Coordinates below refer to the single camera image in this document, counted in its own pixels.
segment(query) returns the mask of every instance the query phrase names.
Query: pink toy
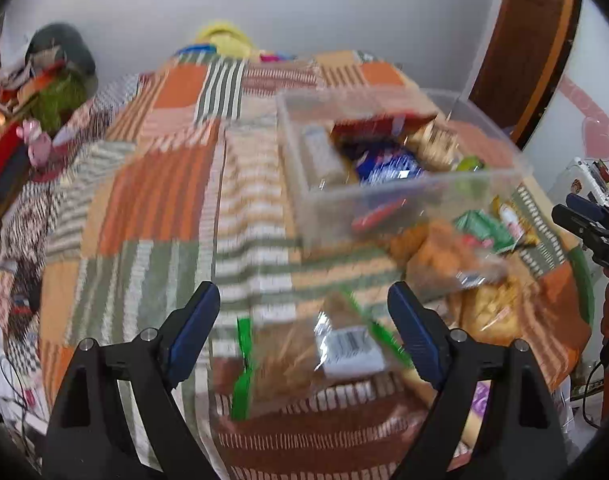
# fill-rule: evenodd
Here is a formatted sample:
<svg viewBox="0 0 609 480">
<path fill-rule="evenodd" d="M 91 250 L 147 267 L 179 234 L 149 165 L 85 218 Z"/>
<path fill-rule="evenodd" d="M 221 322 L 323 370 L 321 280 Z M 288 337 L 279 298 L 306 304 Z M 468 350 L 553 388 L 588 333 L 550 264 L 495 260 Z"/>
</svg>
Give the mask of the pink toy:
<svg viewBox="0 0 609 480">
<path fill-rule="evenodd" d="M 28 146 L 28 160 L 34 168 L 44 166 L 51 154 L 51 137 L 42 131 L 40 122 L 35 119 L 22 121 L 16 134 Z"/>
</svg>

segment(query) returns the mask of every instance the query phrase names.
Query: plastic storage bin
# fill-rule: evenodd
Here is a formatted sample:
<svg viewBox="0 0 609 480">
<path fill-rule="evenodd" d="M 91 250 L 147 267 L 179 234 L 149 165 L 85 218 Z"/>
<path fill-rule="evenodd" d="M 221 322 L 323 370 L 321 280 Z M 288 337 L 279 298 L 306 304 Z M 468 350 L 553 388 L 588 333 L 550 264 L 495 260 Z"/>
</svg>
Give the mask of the plastic storage bin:
<svg viewBox="0 0 609 480">
<path fill-rule="evenodd" d="M 278 94 L 278 122 L 281 150 L 289 194 L 297 226 L 306 248 L 331 246 L 360 240 L 373 233 L 357 233 L 353 224 L 377 208 L 405 201 L 403 211 L 379 226 L 377 234 L 393 233 L 419 218 L 453 219 L 469 209 L 488 208 L 495 195 L 508 197 L 522 178 L 531 173 L 520 151 L 479 108 L 456 92 L 423 90 L 450 120 L 478 126 L 489 139 L 499 142 L 510 163 L 505 168 L 450 171 L 425 174 L 365 187 L 358 184 L 326 187 L 307 179 L 303 164 L 302 132 L 311 124 L 366 118 L 381 112 L 385 100 L 404 109 L 406 88 L 287 90 Z"/>
</svg>

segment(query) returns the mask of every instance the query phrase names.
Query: silver screw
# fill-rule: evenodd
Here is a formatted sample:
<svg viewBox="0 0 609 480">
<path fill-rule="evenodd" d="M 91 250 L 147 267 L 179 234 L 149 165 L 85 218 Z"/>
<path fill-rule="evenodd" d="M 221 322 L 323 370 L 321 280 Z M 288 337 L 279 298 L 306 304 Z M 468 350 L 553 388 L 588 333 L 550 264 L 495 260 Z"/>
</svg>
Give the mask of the silver screw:
<svg viewBox="0 0 609 480">
<path fill-rule="evenodd" d="M 140 332 L 140 339 L 143 341 L 153 341 L 158 335 L 158 331 L 154 328 L 145 328 Z"/>
<path fill-rule="evenodd" d="M 90 337 L 86 337 L 85 339 L 80 341 L 80 344 L 78 346 L 80 350 L 86 352 L 87 350 L 91 350 L 93 348 L 93 345 L 95 345 L 95 341 Z"/>
<path fill-rule="evenodd" d="M 466 341 L 466 338 L 467 334 L 464 330 L 460 328 L 454 328 L 453 330 L 451 330 L 451 339 L 453 339 L 454 341 L 462 343 L 463 341 Z"/>
<path fill-rule="evenodd" d="M 521 352 L 529 351 L 529 343 L 527 343 L 524 339 L 516 339 L 513 341 L 513 345 Z"/>
</svg>

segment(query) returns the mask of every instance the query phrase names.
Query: transparent plastic bag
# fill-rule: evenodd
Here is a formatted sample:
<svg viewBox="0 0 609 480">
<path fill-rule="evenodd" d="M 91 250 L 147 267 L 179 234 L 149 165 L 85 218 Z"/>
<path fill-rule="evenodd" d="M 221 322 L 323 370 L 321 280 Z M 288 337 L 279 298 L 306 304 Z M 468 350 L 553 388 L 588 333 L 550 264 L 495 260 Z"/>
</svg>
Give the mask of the transparent plastic bag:
<svg viewBox="0 0 609 480">
<path fill-rule="evenodd" d="M 331 292 L 317 316 L 255 327 L 238 320 L 245 370 L 232 418 L 274 412 L 347 380 L 411 366 L 394 336 L 360 313 L 350 294 Z"/>
<path fill-rule="evenodd" d="M 507 277 L 504 259 L 472 245 L 448 222 L 432 220 L 417 229 L 421 230 L 419 236 L 408 232 L 400 236 L 415 250 L 406 265 L 405 280 L 420 301 L 501 282 Z M 403 248 L 398 247 L 395 253 L 404 256 Z"/>
</svg>

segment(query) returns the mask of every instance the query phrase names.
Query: patterned blanket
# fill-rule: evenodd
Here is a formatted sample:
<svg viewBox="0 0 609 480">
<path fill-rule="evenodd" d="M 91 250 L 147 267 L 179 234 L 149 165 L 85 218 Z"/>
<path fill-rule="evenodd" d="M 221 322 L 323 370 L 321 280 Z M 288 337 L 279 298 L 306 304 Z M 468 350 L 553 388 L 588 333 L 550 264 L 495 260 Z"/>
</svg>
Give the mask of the patterned blanket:
<svg viewBox="0 0 609 480">
<path fill-rule="evenodd" d="M 385 480 L 427 407 L 396 376 L 319 392 L 262 420 L 228 418 L 241 362 L 236 319 L 315 312 L 346 286 L 376 316 L 400 271 L 380 248 L 304 256 L 279 153 L 281 88 L 411 85 L 363 52 L 261 64 L 183 54 L 153 75 L 129 76 L 79 108 L 60 159 L 36 174 L 6 218 L 0 326 L 27 384 L 52 405 L 77 342 L 133 339 L 184 306 L 203 280 L 222 307 L 191 377 L 173 392 L 192 434 L 223 478 Z M 519 254 L 539 284 L 521 320 L 549 386 L 575 365 L 589 335 L 569 254 L 536 184 L 513 197 L 542 242 Z M 11 301 L 41 279 L 40 310 Z M 133 393 L 120 384 L 143 463 L 156 466 Z M 460 446 L 453 465 L 467 460 Z"/>
</svg>

